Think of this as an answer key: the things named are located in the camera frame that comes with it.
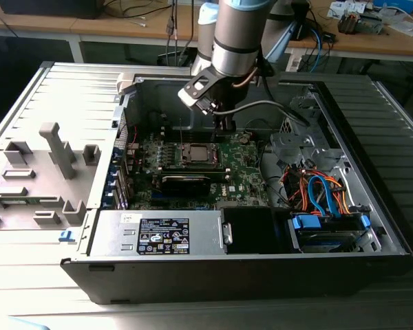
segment power supply label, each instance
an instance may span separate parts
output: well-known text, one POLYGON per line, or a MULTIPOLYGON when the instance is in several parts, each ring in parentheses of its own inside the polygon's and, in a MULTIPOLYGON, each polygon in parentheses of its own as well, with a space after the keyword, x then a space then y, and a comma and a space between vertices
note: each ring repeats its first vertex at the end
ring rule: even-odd
POLYGON ((139 254, 189 254, 189 220, 141 219, 136 246, 139 254))

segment motherboard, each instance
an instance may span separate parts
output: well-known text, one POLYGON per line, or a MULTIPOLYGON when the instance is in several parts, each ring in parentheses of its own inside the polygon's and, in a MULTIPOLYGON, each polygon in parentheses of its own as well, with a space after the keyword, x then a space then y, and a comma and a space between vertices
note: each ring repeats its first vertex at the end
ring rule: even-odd
POLYGON ((217 210, 267 206, 257 143, 236 133, 218 143, 150 134, 131 144, 132 210, 217 210))

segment wooden table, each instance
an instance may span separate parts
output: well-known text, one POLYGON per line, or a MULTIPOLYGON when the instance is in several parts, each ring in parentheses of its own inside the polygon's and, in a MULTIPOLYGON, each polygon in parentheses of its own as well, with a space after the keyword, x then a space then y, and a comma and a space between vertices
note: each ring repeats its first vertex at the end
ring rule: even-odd
MULTIPOLYGON (((379 35, 339 33, 339 21, 327 17, 332 2, 333 0, 312 1, 312 11, 317 22, 324 31, 337 36, 337 42, 330 51, 331 56, 413 62, 413 36, 406 36, 388 26, 385 26, 379 35)), ((287 71, 296 71, 301 57, 314 49, 315 41, 309 36, 302 41, 291 41, 288 46, 291 48, 291 56, 287 71)))
MULTIPOLYGON (((148 0, 123 0, 123 9, 129 6, 149 4, 148 0)), ((127 14, 137 15, 166 7, 163 0, 154 1, 143 8, 130 10, 127 14)), ((107 12, 120 16, 119 3, 113 3, 107 12)), ((8 15, 0 7, 0 36, 15 36, 21 38, 56 39, 67 41, 70 45, 74 61, 84 63, 82 42, 93 41, 102 43, 124 43, 140 45, 165 45, 167 34, 165 28, 171 8, 159 10, 145 15, 145 20, 121 19, 101 14, 97 19, 76 19, 72 17, 8 15), (132 22, 145 23, 146 27, 132 22)), ((194 10, 194 33, 190 46, 197 46, 199 7, 194 10)), ((191 36, 191 7, 178 6, 178 40, 183 46, 191 36)))
MULTIPOLYGON (((150 10, 161 8, 167 2, 154 1, 147 7, 136 8, 128 12, 130 15, 141 14, 150 10)), ((413 62, 413 37, 385 27, 380 35, 340 34, 337 30, 336 19, 327 19, 328 6, 332 0, 313 0, 313 12, 317 21, 324 26, 324 30, 337 35, 337 42, 330 52, 331 56, 370 58, 390 61, 413 62)), ((123 8, 147 4, 146 0, 123 0, 123 8)), ((113 3, 107 9, 108 13, 119 15, 118 2, 113 3)), ((50 17, 32 15, 7 15, 0 8, 0 17, 7 23, 10 29, 19 37, 59 39, 66 40, 70 44, 75 62, 83 63, 81 51, 83 41, 165 45, 167 35, 165 27, 171 9, 161 10, 146 15, 147 20, 118 19, 107 14, 102 14, 95 20, 75 19, 69 17, 50 17), (146 23, 146 27, 136 25, 135 22, 146 23)), ((197 20, 198 8, 195 9, 195 29, 191 46, 197 45, 197 20)), ((191 34, 191 8, 187 5, 178 7, 178 39, 185 41, 191 34)), ((0 20, 0 36, 14 36, 0 20)), ((308 37, 302 41, 291 41, 288 44, 287 53, 291 53, 288 71, 297 69, 297 63, 303 55, 309 54, 315 47, 315 42, 308 37)))

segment green circuit board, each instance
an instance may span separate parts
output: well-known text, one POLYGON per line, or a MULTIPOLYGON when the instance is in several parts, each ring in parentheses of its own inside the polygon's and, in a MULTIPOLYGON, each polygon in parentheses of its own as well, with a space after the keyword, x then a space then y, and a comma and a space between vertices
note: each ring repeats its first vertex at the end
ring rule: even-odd
MULTIPOLYGON (((153 188, 153 178, 161 174, 162 162, 158 159, 160 150, 166 148, 173 152, 166 161, 174 168, 180 167, 182 157, 180 144, 165 143, 150 136, 140 141, 143 150, 140 157, 142 169, 133 171, 134 200, 132 210, 217 210, 222 206, 267 206, 268 195, 262 186, 263 178, 257 167, 257 146, 248 135, 235 134, 227 141, 209 146, 218 157, 218 168, 227 180, 212 180, 210 193, 206 197, 168 199, 156 198, 159 191, 153 188)), ((196 175, 217 176, 208 170, 196 175)))

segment blue cable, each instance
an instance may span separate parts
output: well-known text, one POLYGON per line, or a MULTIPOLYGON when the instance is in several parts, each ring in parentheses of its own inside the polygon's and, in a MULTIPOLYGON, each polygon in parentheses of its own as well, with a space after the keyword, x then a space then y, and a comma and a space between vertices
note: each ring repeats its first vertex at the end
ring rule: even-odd
POLYGON ((310 31, 314 32, 315 36, 317 37, 318 40, 318 54, 317 54, 317 60, 314 63, 314 66, 312 67, 312 69, 310 69, 310 72, 313 72, 315 70, 315 68, 317 67, 318 61, 319 61, 319 55, 321 54, 321 49, 323 47, 323 45, 321 44, 321 38, 318 35, 318 32, 315 31, 314 29, 310 29, 310 31))
POLYGON ((321 175, 315 175, 314 177, 311 177, 310 180, 309 180, 308 194, 309 194, 310 202, 312 204, 314 204, 314 206, 318 209, 318 211, 321 212, 322 216, 326 215, 326 212, 324 212, 324 209, 317 203, 317 201, 315 201, 314 190, 313 190, 313 182, 317 179, 320 180, 323 183, 324 190, 326 191, 326 200, 328 202, 330 213, 332 213, 335 218, 341 217, 341 215, 338 212, 337 206, 335 205, 335 203, 332 200, 332 193, 330 191, 329 183, 321 175))

